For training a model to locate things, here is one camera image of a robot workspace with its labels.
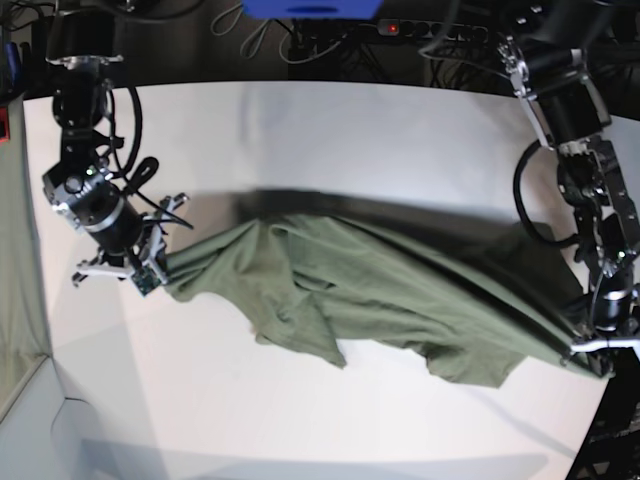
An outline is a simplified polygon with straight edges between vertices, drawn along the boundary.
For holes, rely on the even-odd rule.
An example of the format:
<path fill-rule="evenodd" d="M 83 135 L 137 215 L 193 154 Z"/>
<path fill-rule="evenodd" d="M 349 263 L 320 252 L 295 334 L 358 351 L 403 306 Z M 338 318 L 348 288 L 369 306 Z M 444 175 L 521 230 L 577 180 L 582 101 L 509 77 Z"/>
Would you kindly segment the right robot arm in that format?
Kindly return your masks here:
<path fill-rule="evenodd" d="M 59 1 L 46 60 L 56 68 L 52 114 L 61 129 L 60 159 L 42 176 L 52 210 L 97 244 L 78 263 L 72 283 L 111 277 L 132 283 L 146 296 L 166 285 L 165 228 L 190 224 L 176 211 L 188 201 L 180 193 L 155 202 L 141 189 L 159 169 L 155 157 L 138 157 L 143 113 L 137 89 L 128 87 L 134 133 L 127 159 L 118 153 L 114 66 L 123 60 L 120 42 L 127 23 L 157 24 L 179 18 L 156 15 L 153 1 Z"/>

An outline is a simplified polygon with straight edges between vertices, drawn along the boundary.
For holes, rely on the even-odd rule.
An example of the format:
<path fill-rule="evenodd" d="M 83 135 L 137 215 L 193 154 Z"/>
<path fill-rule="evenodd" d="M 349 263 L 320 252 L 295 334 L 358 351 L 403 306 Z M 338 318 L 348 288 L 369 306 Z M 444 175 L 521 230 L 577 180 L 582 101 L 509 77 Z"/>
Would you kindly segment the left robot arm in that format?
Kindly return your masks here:
<path fill-rule="evenodd" d="M 639 212 L 630 196 L 613 143 L 612 123 L 589 70 L 589 51 L 611 29 L 616 16 L 636 10 L 636 1 L 503 1 L 496 9 L 497 50 L 536 133 L 518 160 L 513 194 L 520 220 L 536 240 L 576 249 L 589 287 L 574 301 L 576 323 L 568 357 L 587 357 L 595 371 L 610 375 L 618 350 L 639 349 Z M 555 153 L 557 186 L 573 209 L 576 233 L 544 237 L 523 205 L 521 178 L 540 149 Z"/>

